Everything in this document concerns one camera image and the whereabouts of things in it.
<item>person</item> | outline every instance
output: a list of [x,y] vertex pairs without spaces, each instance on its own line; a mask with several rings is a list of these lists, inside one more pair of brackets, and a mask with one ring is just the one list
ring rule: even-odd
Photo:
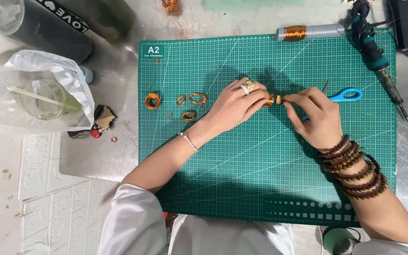
[[[155,255],[163,249],[165,220],[154,194],[185,164],[195,149],[248,120],[268,101],[266,87],[258,82],[254,82],[254,91],[246,93],[241,85],[247,81],[246,77],[234,80],[222,90],[211,110],[183,136],[175,137],[152,153],[122,180],[102,229],[99,255]],[[341,144],[343,131],[337,103],[331,102],[316,87],[284,98],[287,116],[295,131],[310,145],[321,153],[330,153],[330,149]],[[302,121],[290,102],[303,108],[309,120]],[[350,146],[348,142],[339,151]],[[367,167],[368,163],[361,160],[344,174],[353,175]],[[370,177],[351,184],[367,184],[375,174]],[[343,181],[343,184],[350,187],[348,182]],[[354,255],[408,255],[408,212],[390,189],[382,192],[365,200],[355,199],[359,192],[350,192],[350,202],[358,220],[371,238],[356,244]],[[173,224],[168,253],[292,255],[294,248],[290,224],[179,215]]]

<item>soldering iron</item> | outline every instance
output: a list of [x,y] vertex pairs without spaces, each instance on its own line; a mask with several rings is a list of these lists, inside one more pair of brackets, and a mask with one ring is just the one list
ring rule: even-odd
[[404,100],[396,89],[387,70],[390,64],[382,55],[383,50],[379,49],[374,40],[374,27],[385,24],[386,22],[370,24],[366,21],[369,12],[370,5],[367,0],[356,0],[354,2],[350,13],[352,18],[352,43],[363,56],[367,68],[375,72],[380,83],[390,95],[393,103],[399,107],[403,118],[408,121],[408,115],[403,106]]

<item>scissor blade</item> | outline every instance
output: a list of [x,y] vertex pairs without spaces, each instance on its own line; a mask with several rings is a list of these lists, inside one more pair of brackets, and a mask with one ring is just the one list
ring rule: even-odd
[[328,90],[328,84],[330,83],[330,80],[327,80],[327,82],[325,83],[324,89],[322,90],[322,93],[324,93],[325,95],[327,95],[327,90]]

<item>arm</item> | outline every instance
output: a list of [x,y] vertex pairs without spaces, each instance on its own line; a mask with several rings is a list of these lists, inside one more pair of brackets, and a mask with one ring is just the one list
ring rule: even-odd
[[[331,102],[316,87],[303,90],[298,94],[285,96],[285,99],[296,103],[308,114],[310,119],[302,121],[292,105],[288,102],[284,103],[287,116],[291,119],[295,130],[310,145],[321,153],[326,153],[329,148],[333,148],[340,142],[343,132],[337,103]],[[338,174],[347,177],[366,167],[366,161],[362,160],[352,168]],[[343,184],[345,186],[360,186],[369,183],[373,178],[374,174],[370,178],[350,183],[343,182]],[[390,189],[387,188],[384,194],[373,199],[356,200],[351,198],[350,202],[362,228],[370,238],[408,244],[408,212]]]
[[[240,88],[248,78],[235,80],[223,89],[212,109],[184,132],[199,149],[212,138],[246,121],[268,101],[264,85],[255,82],[255,91],[246,95]],[[182,136],[177,136],[133,169],[121,182],[157,192],[194,154]]]

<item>plastic bag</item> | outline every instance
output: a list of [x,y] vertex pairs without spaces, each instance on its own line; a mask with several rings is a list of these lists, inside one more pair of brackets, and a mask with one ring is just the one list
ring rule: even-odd
[[[34,117],[8,88],[47,78],[62,85],[82,107],[51,120]],[[94,124],[94,99],[78,65],[70,59],[36,50],[21,50],[0,66],[0,130],[21,133],[78,131]]]

